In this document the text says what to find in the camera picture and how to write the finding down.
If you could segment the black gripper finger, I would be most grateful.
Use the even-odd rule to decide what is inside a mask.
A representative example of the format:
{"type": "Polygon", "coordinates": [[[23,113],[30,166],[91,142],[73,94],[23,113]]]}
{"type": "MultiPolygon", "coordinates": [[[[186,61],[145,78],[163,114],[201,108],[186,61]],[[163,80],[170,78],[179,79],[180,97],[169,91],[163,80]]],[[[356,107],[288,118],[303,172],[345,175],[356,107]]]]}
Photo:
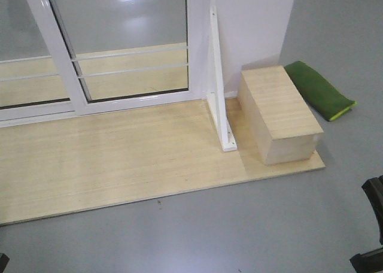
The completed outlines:
{"type": "Polygon", "coordinates": [[[349,261],[356,272],[380,272],[382,271],[382,248],[356,254],[349,261]]]}
{"type": "Polygon", "coordinates": [[[382,176],[368,179],[361,188],[375,213],[379,227],[379,242],[382,244],[382,176]]]}

